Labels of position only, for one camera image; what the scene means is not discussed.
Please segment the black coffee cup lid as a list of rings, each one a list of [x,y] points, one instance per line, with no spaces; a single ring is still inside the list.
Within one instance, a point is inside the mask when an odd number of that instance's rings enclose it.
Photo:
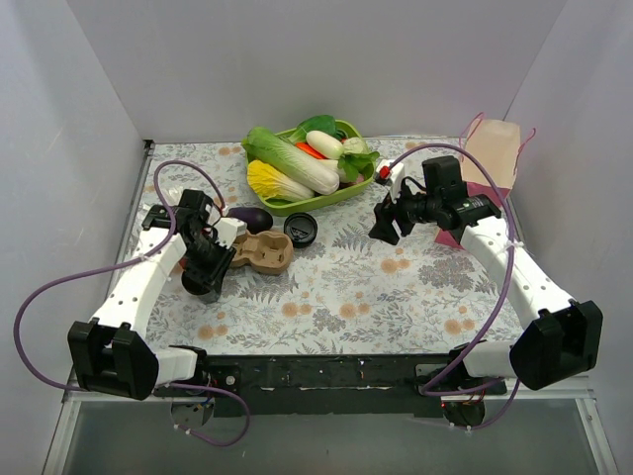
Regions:
[[[305,248],[317,238],[317,221],[308,213],[293,213],[284,222],[284,233],[294,248]]]

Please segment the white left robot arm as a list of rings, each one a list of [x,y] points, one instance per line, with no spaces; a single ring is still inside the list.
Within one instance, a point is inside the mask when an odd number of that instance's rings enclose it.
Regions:
[[[93,317],[76,322],[67,340],[79,386],[135,400],[155,388],[177,383],[191,396],[211,382],[202,365],[204,350],[170,346],[152,350],[145,341],[150,314],[172,269],[185,265],[181,282],[187,292],[209,302],[218,300],[226,271],[235,255],[234,242],[244,236],[245,222],[221,218],[208,222],[204,206],[167,208],[155,205],[142,222],[135,256]]]

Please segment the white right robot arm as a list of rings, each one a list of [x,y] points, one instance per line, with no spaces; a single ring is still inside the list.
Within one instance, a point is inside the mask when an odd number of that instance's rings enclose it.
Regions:
[[[515,341],[481,338],[454,350],[440,376],[466,394],[484,378],[514,378],[539,390],[593,369],[603,321],[599,307],[579,302],[546,275],[516,240],[510,218],[488,196],[469,193],[456,157],[430,158],[422,171],[424,189],[412,193],[401,162],[380,162],[375,180],[389,191],[374,208],[370,237],[397,244],[417,224],[437,225],[485,268],[523,329]]]

